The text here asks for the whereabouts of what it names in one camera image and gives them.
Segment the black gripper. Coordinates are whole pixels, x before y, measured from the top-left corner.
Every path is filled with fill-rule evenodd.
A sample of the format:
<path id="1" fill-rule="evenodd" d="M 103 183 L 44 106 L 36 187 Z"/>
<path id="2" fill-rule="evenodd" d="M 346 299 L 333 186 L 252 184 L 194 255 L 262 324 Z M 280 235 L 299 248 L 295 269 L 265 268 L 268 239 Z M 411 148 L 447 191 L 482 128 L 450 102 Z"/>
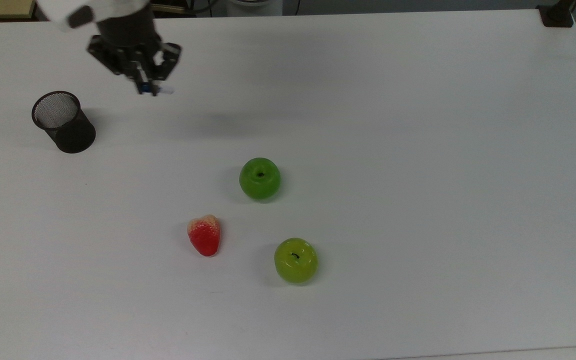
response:
<path id="1" fill-rule="evenodd" d="M 90 38 L 87 52 L 116 76 L 133 82 L 138 94 L 172 95 L 164 82 L 179 63 L 182 47 L 162 44 L 153 13 L 132 13 L 97 22 L 99 34 Z M 155 57 L 161 55 L 156 64 Z M 145 71 L 150 71 L 149 78 Z"/>

